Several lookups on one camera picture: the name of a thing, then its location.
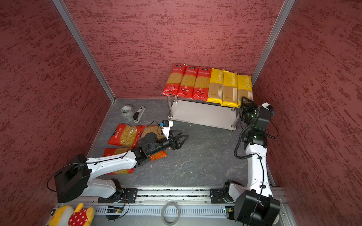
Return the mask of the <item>yellow spaghetti bag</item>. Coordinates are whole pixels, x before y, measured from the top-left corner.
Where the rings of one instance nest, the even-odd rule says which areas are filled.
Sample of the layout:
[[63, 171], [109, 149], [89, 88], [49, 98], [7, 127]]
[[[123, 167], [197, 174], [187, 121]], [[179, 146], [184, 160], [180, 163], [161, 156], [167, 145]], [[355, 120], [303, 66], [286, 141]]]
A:
[[251, 76], [248, 75], [237, 75], [237, 88], [238, 88], [238, 106], [241, 106], [242, 97], [246, 97], [250, 100], [254, 100], [253, 98], [253, 90], [252, 90], [252, 79]]
[[223, 72], [223, 91], [221, 106], [239, 108], [237, 74]]

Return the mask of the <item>orange macaroni bag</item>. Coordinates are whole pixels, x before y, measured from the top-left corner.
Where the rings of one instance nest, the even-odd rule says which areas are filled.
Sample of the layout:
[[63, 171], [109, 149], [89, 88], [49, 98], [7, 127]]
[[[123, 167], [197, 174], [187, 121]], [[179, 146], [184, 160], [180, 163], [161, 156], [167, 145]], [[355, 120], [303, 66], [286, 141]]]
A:
[[[160, 140], [160, 139], [165, 137], [164, 134], [163, 134], [162, 128], [160, 128], [158, 126], [149, 126], [143, 131], [143, 133], [141, 135], [141, 138], [144, 138], [149, 133], [155, 133], [157, 135], [157, 140]], [[167, 157], [167, 154], [166, 154], [165, 150], [152, 155], [150, 157], [150, 160], [154, 161], [154, 160], [161, 159], [161, 158], [164, 158], [164, 157]]]

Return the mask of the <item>yellow spaghetti bag crosswise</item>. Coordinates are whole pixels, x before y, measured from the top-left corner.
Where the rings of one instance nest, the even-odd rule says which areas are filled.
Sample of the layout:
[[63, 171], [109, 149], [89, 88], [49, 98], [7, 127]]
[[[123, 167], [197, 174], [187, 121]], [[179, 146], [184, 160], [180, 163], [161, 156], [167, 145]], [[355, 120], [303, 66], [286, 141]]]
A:
[[216, 104], [222, 103], [223, 73], [224, 70], [212, 68], [206, 100], [207, 102]]

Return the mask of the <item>red spaghetti bag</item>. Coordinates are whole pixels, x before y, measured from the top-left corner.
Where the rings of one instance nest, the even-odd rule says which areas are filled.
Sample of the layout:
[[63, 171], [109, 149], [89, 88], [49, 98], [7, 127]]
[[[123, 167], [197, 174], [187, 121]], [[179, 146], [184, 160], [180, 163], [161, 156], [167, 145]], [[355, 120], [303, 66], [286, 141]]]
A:
[[187, 66], [177, 92], [178, 97], [192, 99], [198, 71], [199, 67]]
[[193, 100], [207, 101], [208, 89], [211, 78], [211, 68], [200, 67], [196, 77], [194, 90], [192, 94]]
[[173, 66], [173, 69], [168, 77], [164, 90], [161, 93], [162, 95], [164, 96], [177, 95], [186, 68], [187, 67], [184, 64], [175, 64]]

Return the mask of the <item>red fusilli bag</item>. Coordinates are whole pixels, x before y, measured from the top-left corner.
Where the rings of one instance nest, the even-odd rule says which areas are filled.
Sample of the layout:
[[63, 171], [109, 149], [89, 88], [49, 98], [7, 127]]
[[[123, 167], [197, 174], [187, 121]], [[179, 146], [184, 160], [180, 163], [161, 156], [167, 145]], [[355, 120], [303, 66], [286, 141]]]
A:
[[[129, 150], [127, 147], [123, 148], [105, 148], [104, 150], [104, 157], [117, 155], [117, 154], [123, 154], [126, 153]], [[132, 174], [134, 172], [134, 169], [123, 169], [123, 170], [117, 170], [114, 172], [109, 173], [109, 175], [122, 175], [122, 174]]]
[[146, 126], [130, 126], [128, 124], [119, 124], [107, 142], [110, 145], [121, 147], [136, 147]]

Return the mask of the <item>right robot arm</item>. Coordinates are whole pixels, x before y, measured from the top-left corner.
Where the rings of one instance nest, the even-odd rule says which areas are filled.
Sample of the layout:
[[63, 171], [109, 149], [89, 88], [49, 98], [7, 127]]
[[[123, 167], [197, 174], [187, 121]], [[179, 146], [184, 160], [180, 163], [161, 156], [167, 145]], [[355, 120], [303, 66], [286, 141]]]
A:
[[244, 226], [273, 226], [279, 221], [280, 202], [274, 199], [267, 174], [267, 127], [274, 115], [273, 107], [242, 97], [239, 117], [246, 124], [239, 135], [234, 157], [248, 161], [246, 187], [231, 180], [224, 184], [226, 217]]

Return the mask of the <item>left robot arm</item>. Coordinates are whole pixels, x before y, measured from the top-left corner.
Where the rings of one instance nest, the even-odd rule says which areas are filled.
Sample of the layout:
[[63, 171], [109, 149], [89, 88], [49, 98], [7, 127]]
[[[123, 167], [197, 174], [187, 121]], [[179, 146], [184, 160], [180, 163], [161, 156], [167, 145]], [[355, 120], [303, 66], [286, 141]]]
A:
[[151, 156], [161, 151], [180, 149], [188, 138], [181, 131], [171, 131], [168, 137], [162, 139], [158, 139], [155, 133], [148, 133], [140, 139], [138, 147], [125, 153], [100, 158], [86, 158], [79, 154], [53, 176], [57, 200], [67, 203], [78, 197], [97, 197], [99, 203], [126, 202], [126, 194], [119, 181], [103, 180], [100, 176], [143, 166]]

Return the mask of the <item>white two-tier shelf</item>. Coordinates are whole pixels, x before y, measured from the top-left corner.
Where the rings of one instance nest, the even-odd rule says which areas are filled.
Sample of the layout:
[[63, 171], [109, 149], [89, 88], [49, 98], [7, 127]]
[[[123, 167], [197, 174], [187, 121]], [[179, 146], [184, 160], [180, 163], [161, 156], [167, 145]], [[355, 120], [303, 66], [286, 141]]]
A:
[[169, 119], [219, 129], [236, 130], [239, 115], [236, 108], [167, 97]]

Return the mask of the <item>black white stapler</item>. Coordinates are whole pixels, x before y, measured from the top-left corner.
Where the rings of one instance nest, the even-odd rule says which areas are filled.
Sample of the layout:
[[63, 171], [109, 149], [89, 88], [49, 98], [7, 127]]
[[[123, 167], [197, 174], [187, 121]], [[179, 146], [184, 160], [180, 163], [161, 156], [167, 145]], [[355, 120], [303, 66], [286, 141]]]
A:
[[136, 113], [133, 115], [133, 121], [134, 123], [139, 123], [140, 119], [145, 111], [145, 106], [141, 106]]

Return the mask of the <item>clear packing tape roll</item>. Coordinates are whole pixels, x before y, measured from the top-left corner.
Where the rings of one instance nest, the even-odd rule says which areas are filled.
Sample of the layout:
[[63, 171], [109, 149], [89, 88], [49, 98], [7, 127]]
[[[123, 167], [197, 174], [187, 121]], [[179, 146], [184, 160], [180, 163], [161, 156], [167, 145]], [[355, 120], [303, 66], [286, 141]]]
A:
[[124, 118], [132, 118], [133, 115], [134, 115], [133, 106], [132, 106], [132, 105], [124, 105], [124, 106], [121, 108], [121, 115], [122, 115]]

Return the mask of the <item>yellow plush toy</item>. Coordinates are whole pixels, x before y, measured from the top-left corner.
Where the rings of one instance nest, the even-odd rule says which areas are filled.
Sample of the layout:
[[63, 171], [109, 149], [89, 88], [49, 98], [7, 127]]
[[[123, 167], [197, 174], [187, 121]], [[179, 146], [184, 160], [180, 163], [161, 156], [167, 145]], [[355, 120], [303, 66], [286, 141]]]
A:
[[75, 209], [69, 205], [54, 208], [50, 215], [47, 226], [90, 226], [95, 216], [95, 209], [84, 208], [84, 204], [80, 203]]

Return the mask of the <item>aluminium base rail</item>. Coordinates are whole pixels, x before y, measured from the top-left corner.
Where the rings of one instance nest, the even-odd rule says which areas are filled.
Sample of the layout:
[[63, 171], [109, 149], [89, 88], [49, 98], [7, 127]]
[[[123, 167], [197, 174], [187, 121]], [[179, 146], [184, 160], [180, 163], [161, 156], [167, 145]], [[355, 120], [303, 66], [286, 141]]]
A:
[[125, 188], [126, 202], [99, 203], [97, 197], [80, 197], [67, 205], [93, 207], [97, 216], [116, 220], [123, 216], [164, 216], [233, 219], [234, 204], [246, 189], [235, 183], [223, 188], [134, 187]]

